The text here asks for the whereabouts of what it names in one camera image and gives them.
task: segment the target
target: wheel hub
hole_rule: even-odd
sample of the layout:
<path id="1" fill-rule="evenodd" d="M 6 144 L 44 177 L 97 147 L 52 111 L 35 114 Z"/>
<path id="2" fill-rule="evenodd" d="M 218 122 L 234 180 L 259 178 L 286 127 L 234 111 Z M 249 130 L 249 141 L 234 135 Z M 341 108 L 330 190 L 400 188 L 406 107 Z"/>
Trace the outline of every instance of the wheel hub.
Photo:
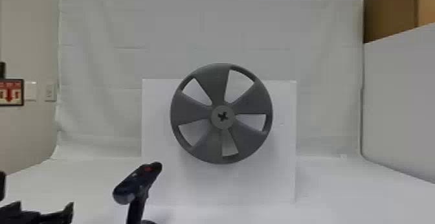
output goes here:
<path id="1" fill-rule="evenodd" d="M 217 106 L 213 112 L 211 121 L 218 129 L 227 129 L 232 126 L 236 118 L 233 110 L 228 106 Z"/>

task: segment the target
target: cardboard box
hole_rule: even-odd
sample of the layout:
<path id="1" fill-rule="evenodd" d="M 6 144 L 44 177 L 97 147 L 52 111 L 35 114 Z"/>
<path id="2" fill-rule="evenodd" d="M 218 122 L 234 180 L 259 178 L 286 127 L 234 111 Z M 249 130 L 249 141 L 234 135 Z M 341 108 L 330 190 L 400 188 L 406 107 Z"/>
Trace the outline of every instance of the cardboard box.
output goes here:
<path id="1" fill-rule="evenodd" d="M 364 42 L 435 22 L 435 0 L 364 0 Z"/>

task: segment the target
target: gray wheel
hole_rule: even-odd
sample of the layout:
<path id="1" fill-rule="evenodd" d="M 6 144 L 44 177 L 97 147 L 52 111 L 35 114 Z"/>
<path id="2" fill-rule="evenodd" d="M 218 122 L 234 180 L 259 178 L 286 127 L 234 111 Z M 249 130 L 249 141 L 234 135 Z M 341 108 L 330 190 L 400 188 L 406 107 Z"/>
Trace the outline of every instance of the gray wheel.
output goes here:
<path id="1" fill-rule="evenodd" d="M 232 103 L 225 101 L 230 70 L 244 74 L 253 85 Z M 212 101 L 204 105 L 183 93 L 191 80 L 197 80 Z M 240 122 L 236 115 L 265 115 L 263 129 L 254 129 Z M 214 63 L 189 74 L 178 86 L 172 98 L 171 125 L 180 145 L 194 157 L 214 164 L 241 161 L 256 152 L 267 138 L 273 120 L 272 102 L 266 87 L 254 74 L 229 63 Z M 212 127 L 195 144 L 189 144 L 179 126 L 208 119 Z M 223 155 L 223 133 L 228 131 L 238 153 Z"/>

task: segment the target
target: white fabric backdrop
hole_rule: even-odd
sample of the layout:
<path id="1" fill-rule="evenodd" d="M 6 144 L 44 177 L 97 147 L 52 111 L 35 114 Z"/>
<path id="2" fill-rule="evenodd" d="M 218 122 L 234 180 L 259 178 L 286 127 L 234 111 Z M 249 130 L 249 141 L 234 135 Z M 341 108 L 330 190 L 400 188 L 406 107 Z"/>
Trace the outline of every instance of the white fabric backdrop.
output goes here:
<path id="1" fill-rule="evenodd" d="M 214 62 L 298 81 L 300 153 L 356 152 L 362 1 L 60 0 L 53 157 L 139 156 L 141 79 Z"/>

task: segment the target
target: sign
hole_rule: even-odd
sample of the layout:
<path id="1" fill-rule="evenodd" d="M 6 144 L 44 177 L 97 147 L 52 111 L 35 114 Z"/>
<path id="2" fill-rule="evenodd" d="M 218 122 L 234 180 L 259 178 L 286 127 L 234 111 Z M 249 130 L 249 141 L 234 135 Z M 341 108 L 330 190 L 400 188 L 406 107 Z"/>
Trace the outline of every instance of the sign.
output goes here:
<path id="1" fill-rule="evenodd" d="M 0 106 L 24 105 L 24 80 L 0 79 Z"/>

